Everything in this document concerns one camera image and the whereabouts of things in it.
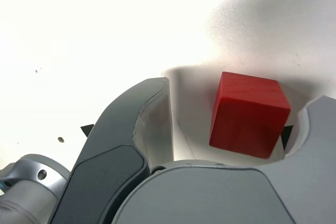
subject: screw hole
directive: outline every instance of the screw hole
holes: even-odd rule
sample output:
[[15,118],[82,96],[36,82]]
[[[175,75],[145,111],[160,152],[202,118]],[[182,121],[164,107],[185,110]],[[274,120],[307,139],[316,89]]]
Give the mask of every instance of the screw hole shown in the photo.
[[8,181],[5,181],[4,184],[5,186],[12,187],[11,183],[9,183]]
[[37,174],[39,180],[43,180],[47,177],[47,172],[45,170],[40,170]]
[[165,170],[165,169],[166,169],[166,167],[157,166],[157,167],[153,168],[151,175],[153,175],[155,173],[159,173],[160,171]]

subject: silver cylindrical joint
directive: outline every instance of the silver cylindrical joint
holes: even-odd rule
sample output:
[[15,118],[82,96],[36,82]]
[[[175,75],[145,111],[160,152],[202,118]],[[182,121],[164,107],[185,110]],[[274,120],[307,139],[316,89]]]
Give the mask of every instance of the silver cylindrical joint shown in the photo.
[[56,201],[44,186],[22,180],[0,197],[0,224],[47,224]]

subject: white surface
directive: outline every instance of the white surface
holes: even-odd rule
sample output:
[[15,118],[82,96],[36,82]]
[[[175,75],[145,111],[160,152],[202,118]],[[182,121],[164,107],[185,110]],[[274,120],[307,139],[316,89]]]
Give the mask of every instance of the white surface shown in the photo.
[[71,169],[80,126],[162,74],[177,159],[265,162],[206,145],[220,72],[279,80],[292,122],[308,100],[336,96],[335,17],[335,0],[0,0],[0,168],[39,153]]

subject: white backdrop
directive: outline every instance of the white backdrop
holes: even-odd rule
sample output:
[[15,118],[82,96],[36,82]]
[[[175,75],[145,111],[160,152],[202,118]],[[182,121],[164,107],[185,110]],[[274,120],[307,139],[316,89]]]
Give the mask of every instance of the white backdrop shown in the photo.
[[28,153],[72,169],[80,127],[157,76],[171,79],[176,159],[269,162],[207,145],[220,73],[280,81],[291,124],[336,97],[335,17],[336,0],[0,0],[0,169]]

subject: red cube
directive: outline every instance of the red cube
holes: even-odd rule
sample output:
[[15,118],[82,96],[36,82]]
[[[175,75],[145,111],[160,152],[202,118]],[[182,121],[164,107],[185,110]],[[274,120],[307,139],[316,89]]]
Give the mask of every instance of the red cube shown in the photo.
[[279,83],[223,72],[212,114],[210,145],[269,158],[290,113]]

